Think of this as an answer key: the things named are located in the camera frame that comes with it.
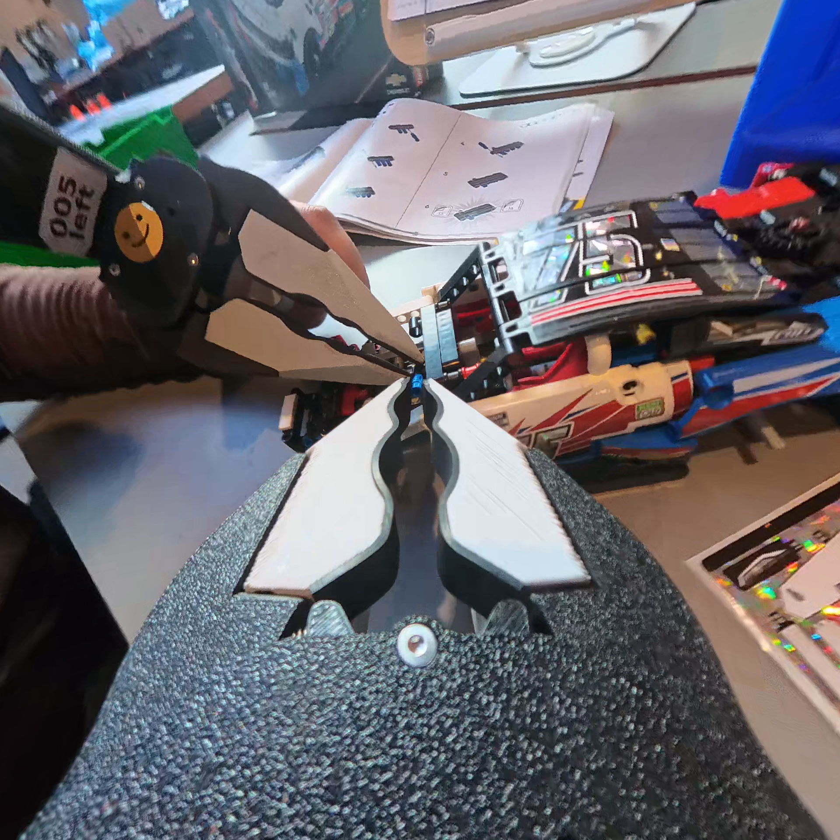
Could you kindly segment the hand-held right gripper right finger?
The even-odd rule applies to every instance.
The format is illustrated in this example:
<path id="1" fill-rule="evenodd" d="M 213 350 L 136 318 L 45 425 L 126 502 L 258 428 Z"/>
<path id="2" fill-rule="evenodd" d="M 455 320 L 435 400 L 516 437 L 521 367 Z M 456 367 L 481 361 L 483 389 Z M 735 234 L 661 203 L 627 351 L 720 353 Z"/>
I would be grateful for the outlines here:
<path id="1" fill-rule="evenodd" d="M 437 572 L 489 618 L 498 603 L 592 586 L 592 577 L 515 437 L 433 380 L 423 408 L 437 474 Z"/>

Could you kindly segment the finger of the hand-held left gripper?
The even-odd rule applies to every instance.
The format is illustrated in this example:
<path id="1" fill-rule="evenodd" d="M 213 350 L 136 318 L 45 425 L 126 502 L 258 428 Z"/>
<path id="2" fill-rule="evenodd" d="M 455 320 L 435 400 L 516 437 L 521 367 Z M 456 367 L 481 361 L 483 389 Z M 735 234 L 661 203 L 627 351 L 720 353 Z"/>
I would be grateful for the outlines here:
<path id="1" fill-rule="evenodd" d="M 335 320 L 360 330 L 401 358 L 419 363 L 421 351 L 396 318 L 332 250 L 322 250 L 250 209 L 238 232 L 247 271 L 288 295 L 315 300 Z"/>
<path id="2" fill-rule="evenodd" d="M 225 350 L 276 371 L 281 377 L 310 382 L 391 385 L 407 378 L 347 348 L 321 338 L 304 338 L 269 311 L 235 299 L 214 311 L 205 338 Z"/>

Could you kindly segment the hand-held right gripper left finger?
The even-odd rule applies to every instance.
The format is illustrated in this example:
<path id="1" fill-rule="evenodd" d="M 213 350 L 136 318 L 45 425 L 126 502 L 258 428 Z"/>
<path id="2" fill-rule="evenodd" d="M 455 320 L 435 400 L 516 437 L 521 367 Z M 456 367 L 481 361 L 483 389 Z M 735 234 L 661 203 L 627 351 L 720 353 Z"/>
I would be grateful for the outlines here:
<path id="1" fill-rule="evenodd" d="M 399 540 L 389 487 L 411 414 L 411 379 L 310 447 L 243 579 L 244 593 L 338 603 L 350 619 L 394 585 Z"/>

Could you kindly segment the toy brick race car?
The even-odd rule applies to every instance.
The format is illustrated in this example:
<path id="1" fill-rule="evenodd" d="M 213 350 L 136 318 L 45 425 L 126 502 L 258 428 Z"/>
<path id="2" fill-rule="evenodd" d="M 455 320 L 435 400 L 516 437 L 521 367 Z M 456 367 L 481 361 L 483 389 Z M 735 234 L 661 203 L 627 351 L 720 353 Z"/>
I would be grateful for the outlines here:
<path id="1" fill-rule="evenodd" d="M 838 271 L 838 164 L 763 164 L 500 236 L 395 316 L 428 379 L 601 492 L 775 406 L 837 410 Z"/>

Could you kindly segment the person's left forearm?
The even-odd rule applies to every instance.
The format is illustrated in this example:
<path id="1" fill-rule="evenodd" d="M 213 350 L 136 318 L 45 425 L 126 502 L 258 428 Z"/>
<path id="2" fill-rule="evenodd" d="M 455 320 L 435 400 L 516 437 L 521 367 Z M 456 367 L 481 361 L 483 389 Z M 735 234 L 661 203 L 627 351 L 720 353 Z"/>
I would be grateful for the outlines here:
<path id="1" fill-rule="evenodd" d="M 194 382 L 204 374 L 129 319 L 98 268 L 2 264 L 2 403 Z"/>

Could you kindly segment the grey desk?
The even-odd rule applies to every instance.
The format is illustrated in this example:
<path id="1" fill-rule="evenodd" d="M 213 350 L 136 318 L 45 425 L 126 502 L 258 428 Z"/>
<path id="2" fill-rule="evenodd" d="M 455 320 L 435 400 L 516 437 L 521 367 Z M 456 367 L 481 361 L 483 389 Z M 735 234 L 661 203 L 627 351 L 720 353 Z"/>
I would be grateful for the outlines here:
<path id="1" fill-rule="evenodd" d="M 540 82 L 514 88 L 501 71 L 514 65 L 513 47 L 444 62 L 443 79 L 427 94 L 432 102 L 466 111 L 662 88 L 696 81 L 751 77 L 764 52 L 781 2 L 699 4 L 695 13 L 644 68 L 614 79 L 561 85 Z"/>
<path id="2" fill-rule="evenodd" d="M 132 642 L 188 556 L 291 456 L 277 430 L 279 381 L 149 385 L 68 402 L 9 404 L 2 480 L 45 495 Z M 737 698 L 792 786 L 838 782 L 838 730 L 760 652 L 733 609 L 687 567 L 838 473 L 838 399 L 777 406 L 772 451 L 750 421 L 711 433 L 688 474 L 654 484 L 584 483 L 677 583 L 723 656 Z"/>

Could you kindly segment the person's left hand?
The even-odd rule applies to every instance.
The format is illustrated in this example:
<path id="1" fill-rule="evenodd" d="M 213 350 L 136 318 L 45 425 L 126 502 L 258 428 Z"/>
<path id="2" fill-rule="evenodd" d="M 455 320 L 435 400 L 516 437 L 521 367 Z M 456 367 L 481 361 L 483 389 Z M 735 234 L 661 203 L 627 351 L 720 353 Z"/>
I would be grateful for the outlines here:
<path id="1" fill-rule="evenodd" d="M 326 207 L 309 203 L 290 202 L 322 241 L 352 269 L 353 273 L 370 287 L 370 279 L 361 253 L 343 229 L 338 219 Z"/>

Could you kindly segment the green plastic bin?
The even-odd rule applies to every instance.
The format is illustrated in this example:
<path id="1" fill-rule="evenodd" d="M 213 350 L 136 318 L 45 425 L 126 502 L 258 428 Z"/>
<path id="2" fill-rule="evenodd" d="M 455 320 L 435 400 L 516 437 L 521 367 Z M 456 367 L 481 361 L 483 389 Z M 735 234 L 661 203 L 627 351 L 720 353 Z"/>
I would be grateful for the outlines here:
<path id="1" fill-rule="evenodd" d="M 1 262 L 93 266 L 93 235 L 109 181 L 157 154 L 194 165 L 197 154 L 170 108 L 104 129 L 78 144 L 21 108 L 2 104 Z"/>

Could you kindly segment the white topped table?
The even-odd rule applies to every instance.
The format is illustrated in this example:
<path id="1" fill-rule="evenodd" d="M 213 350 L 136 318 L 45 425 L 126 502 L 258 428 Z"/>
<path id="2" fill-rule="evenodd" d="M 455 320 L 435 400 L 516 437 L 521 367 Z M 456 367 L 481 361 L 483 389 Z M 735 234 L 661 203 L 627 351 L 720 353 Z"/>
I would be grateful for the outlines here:
<path id="1" fill-rule="evenodd" d="M 233 90 L 234 83 L 228 71 L 223 65 L 218 65 L 120 100 L 88 116 L 84 124 L 86 128 L 104 129 L 164 108 L 171 108 L 174 115 L 183 122 L 226 98 Z"/>

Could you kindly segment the open instruction booklet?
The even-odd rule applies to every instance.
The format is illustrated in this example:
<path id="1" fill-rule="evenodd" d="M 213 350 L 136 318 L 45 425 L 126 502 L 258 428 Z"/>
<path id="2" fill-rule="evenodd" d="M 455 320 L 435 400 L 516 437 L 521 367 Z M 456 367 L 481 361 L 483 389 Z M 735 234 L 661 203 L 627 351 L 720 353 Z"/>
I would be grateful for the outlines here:
<path id="1" fill-rule="evenodd" d="M 519 121 L 416 99 L 353 119 L 296 160 L 251 171 L 350 233 L 474 244 L 581 207 L 613 127 L 586 101 Z"/>

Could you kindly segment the black toy set box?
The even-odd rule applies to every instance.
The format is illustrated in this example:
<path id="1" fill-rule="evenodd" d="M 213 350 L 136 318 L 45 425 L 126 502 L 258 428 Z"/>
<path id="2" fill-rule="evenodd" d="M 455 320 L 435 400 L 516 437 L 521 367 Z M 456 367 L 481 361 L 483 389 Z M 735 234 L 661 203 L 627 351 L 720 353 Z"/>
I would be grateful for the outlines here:
<path id="1" fill-rule="evenodd" d="M 199 1 L 194 18 L 259 132 L 373 118 L 391 100 L 426 98 L 444 66 L 407 64 L 386 43 L 374 1 Z"/>

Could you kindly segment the holographic sticker sheet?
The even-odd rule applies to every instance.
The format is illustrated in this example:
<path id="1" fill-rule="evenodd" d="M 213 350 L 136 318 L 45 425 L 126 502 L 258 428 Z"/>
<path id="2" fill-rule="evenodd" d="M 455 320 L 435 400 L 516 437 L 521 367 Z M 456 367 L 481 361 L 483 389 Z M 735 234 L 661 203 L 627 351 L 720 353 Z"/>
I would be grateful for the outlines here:
<path id="1" fill-rule="evenodd" d="M 687 565 L 838 731 L 839 476 Z"/>

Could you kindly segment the printed instruction sheet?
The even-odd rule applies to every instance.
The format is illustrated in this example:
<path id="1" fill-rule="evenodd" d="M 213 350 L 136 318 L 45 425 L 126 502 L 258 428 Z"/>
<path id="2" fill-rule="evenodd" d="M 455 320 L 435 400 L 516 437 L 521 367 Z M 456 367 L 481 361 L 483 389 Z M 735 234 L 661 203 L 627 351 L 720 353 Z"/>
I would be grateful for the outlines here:
<path id="1" fill-rule="evenodd" d="M 483 14 L 520 9 L 529 1 L 385 1 L 386 18 L 393 23 L 440 15 Z"/>

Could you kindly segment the blue plastic bin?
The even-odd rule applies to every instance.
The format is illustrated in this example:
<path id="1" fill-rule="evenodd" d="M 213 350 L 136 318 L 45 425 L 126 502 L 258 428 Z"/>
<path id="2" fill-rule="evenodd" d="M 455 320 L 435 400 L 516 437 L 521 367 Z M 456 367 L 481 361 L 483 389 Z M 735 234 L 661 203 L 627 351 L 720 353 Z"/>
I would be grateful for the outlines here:
<path id="1" fill-rule="evenodd" d="M 747 187 L 769 162 L 839 162 L 838 1 L 780 6 L 719 183 Z"/>

